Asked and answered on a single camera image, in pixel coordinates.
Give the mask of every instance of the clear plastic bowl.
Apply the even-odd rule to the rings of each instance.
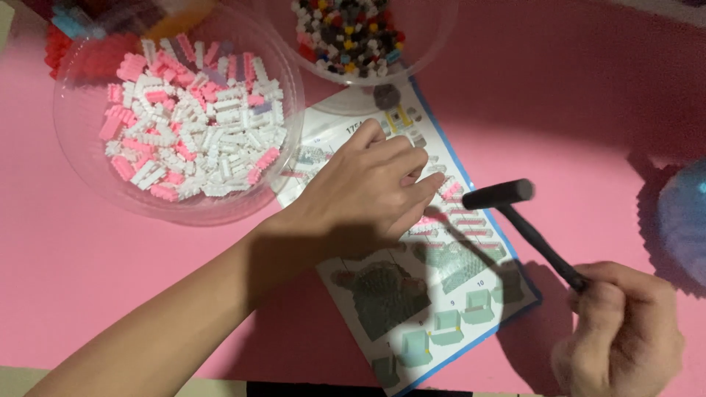
[[[291,0],[254,0],[257,12],[267,18],[287,43],[297,63],[311,73],[335,83],[370,87],[383,84],[403,84],[424,68],[444,46],[456,21],[458,0],[390,0],[388,9],[393,15],[396,30],[407,36],[401,61],[389,66],[384,77],[355,78],[321,71],[299,54],[297,42],[297,15],[291,10]]]
[[[190,40],[202,40],[206,45],[214,40],[231,40],[235,53],[253,52],[263,59],[269,77],[280,82],[285,96],[282,104],[287,137],[281,149],[281,156],[263,171],[261,180],[248,191],[233,192],[222,198],[199,194],[172,203],[125,182],[104,154],[105,141],[98,137],[105,120],[104,112],[108,107],[107,84],[121,81],[114,76],[114,70],[112,75],[103,73],[108,75],[104,78],[86,75],[88,68],[95,70],[96,67],[94,64],[88,64],[91,60],[86,56],[90,54],[86,52],[94,51],[93,43],[98,39],[78,38],[62,61],[56,80],[56,135],[66,159],[78,176],[96,193],[118,207],[185,225],[219,225],[239,220],[264,207],[274,198],[271,186],[277,182],[282,169],[299,145],[304,123],[304,89],[299,71],[292,67],[287,46],[269,25],[261,23],[242,6],[222,3],[210,6],[213,8],[204,8],[202,4],[195,5],[196,10],[169,17],[169,20],[175,25],[175,21],[187,23],[188,19],[193,20],[207,14],[201,22],[185,32]],[[112,40],[112,37],[127,32],[142,36],[165,15],[167,12],[164,9],[144,2],[108,15],[89,31],[94,37],[102,37],[101,42],[107,42],[106,40]]]

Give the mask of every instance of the forearm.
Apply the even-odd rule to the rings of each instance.
[[[276,221],[263,223],[103,331],[27,396],[173,396],[267,291],[317,260],[307,251],[279,235]],[[287,270],[275,272],[278,264]]]

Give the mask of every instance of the instruction sheet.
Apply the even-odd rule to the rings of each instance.
[[[345,102],[348,90],[336,94]],[[425,215],[400,239],[358,260],[318,265],[328,292],[388,396],[401,396],[497,332],[502,321],[541,295],[522,274],[515,251],[488,211],[467,211],[473,189],[458,158],[412,80],[395,109],[365,117],[306,110],[304,137],[282,173],[277,199],[288,206],[367,118],[388,138],[404,135],[426,149],[421,178],[443,172],[446,182]]]

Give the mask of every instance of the pink table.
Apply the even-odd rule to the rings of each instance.
[[[645,183],[626,156],[706,153],[706,33],[569,0],[473,2],[459,19],[441,57],[418,78],[474,182],[528,177],[539,192],[518,208],[567,260],[657,268],[692,291],[643,247],[638,194]],[[278,206],[240,223],[190,228],[131,215],[94,195],[54,137],[43,45],[40,29],[22,29],[0,59],[0,365],[52,368]],[[309,100],[320,99],[318,81],[306,80]],[[551,344],[570,332],[563,286],[500,224],[545,302],[423,386],[557,392],[547,360]],[[650,241],[649,224],[642,225]],[[706,304],[691,292],[679,292],[678,304],[684,371],[664,396],[706,396],[706,348],[698,340]],[[313,272],[278,291],[198,376],[375,384]]]

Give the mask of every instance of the hand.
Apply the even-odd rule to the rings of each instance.
[[[571,397],[656,397],[681,371],[684,337],[671,284],[614,262],[577,266],[592,280],[570,304],[574,334],[552,367]]]
[[[441,187],[440,172],[417,181],[428,158],[367,119],[282,217],[300,233],[329,235],[329,257],[368,254],[398,241]]]

